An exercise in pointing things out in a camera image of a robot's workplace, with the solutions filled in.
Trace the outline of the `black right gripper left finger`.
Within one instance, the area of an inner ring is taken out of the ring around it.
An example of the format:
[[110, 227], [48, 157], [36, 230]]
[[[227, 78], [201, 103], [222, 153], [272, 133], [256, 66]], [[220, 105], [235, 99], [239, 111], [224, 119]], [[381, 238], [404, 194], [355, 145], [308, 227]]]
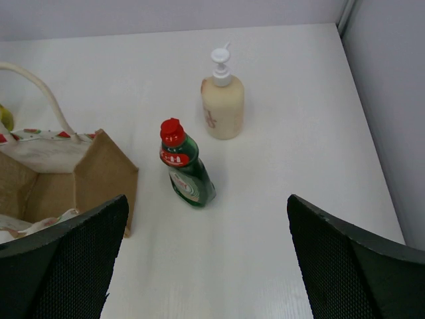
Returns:
[[120, 195], [1, 245], [2, 318], [99, 318], [129, 215]]

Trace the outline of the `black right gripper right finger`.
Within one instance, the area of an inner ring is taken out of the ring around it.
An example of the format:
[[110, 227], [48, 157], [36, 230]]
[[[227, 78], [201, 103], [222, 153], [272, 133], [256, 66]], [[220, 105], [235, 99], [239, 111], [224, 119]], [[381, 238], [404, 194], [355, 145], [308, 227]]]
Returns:
[[314, 318], [423, 318], [424, 251], [339, 219], [297, 195], [287, 214]]

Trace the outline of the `dark bottle red cap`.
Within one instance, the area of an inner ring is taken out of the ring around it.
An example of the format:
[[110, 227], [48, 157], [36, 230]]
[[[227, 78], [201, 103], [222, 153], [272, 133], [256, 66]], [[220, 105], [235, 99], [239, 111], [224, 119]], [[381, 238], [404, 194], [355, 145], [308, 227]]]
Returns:
[[216, 196], [215, 187], [199, 157], [197, 143], [179, 119], [165, 120], [160, 127], [159, 157], [168, 167], [175, 193], [193, 207], [205, 207]]

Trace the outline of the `small brown bottle red cap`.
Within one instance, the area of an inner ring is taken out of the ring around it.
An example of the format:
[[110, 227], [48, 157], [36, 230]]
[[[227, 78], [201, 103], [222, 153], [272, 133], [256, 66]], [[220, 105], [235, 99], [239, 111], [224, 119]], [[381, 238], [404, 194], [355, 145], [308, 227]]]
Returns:
[[12, 113], [3, 105], [0, 105], [1, 123], [8, 131], [14, 130], [14, 118]]

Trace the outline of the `cream pump lotion bottle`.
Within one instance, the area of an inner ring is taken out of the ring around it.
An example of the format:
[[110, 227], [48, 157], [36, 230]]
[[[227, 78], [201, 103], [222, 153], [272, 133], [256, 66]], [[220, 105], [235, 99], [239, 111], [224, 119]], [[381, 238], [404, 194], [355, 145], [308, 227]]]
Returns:
[[230, 140], [242, 131], [244, 85], [226, 65], [231, 54], [229, 43], [212, 51], [212, 76], [201, 83], [201, 99], [207, 132], [218, 140]]

